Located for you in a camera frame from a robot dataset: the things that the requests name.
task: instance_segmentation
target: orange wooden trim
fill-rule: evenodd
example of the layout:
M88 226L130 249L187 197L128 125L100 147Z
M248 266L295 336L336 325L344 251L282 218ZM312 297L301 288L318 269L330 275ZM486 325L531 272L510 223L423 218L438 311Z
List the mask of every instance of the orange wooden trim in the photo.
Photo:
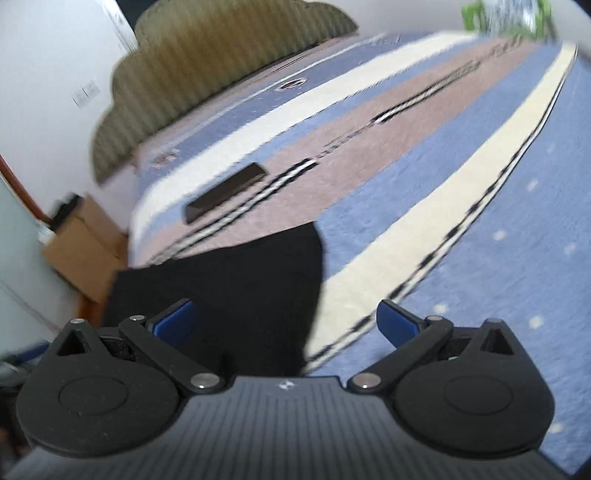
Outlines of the orange wooden trim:
M43 210L41 210L39 205L35 203L35 200L33 200L32 197L27 193L25 187L23 187L22 183L18 181L18 178L15 177L14 173L1 155L0 174L2 174L4 179L10 185L10 188L14 190L14 192L18 195L18 197L33 214L33 216L42 222L49 223L50 218L45 213L43 213Z

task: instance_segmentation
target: mattress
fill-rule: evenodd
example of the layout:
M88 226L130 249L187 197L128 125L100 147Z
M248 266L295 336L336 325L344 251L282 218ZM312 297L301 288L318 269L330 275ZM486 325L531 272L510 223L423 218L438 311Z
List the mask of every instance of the mattress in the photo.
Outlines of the mattress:
M568 43L323 44L140 147L131 264L313 221L325 253L308 372L346 380L391 351L375 330L383 298L457 325L504 318L556 398L544 451L573 471L591 453L590 82ZM264 179L184 223L187 202L253 162Z

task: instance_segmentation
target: bed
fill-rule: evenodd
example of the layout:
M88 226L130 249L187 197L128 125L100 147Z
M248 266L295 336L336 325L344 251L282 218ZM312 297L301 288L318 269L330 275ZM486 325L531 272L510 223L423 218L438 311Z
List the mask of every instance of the bed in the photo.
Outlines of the bed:
M345 35L259 71L134 152L130 264L314 222L324 282L306 373L392 347L383 298L457 325L505 319L556 399L543 451L591 454L591 66L576 46L461 32ZM268 174L196 222L187 202Z

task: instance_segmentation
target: black cloth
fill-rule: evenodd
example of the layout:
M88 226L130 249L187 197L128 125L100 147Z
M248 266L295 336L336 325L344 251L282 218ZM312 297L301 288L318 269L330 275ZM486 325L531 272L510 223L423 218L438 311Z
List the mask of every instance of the black cloth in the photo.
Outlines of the black cloth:
M236 247L123 271L103 325L116 326L136 314L150 318L188 298L198 318L179 351L224 378L295 376L305 364L322 261L322 242L308 223Z

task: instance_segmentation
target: white dot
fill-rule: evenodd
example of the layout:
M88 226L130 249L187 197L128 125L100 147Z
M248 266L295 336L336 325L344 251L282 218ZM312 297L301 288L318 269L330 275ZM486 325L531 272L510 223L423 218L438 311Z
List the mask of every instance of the white dot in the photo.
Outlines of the white dot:
M527 187L525 187L525 188L527 189L528 192L531 192L537 186L538 186L538 179L531 179L530 182L527 184Z
M577 244L574 243L569 243L566 247L564 247L564 254L565 255L570 255L572 253L574 253L574 251L577 249Z
M438 303L433 307L433 313L441 315L445 312L447 312L447 305L445 305L444 303Z
M530 318L530 328L536 330L540 328L544 324L544 319L539 315L536 315L533 318Z
M496 241L499 241L499 240L503 240L506 236L507 236L507 232L505 232L504 230L499 230L498 232L495 232L495 234L492 237Z
M553 423L548 428L549 433L562 433L564 431L564 425L561 423Z

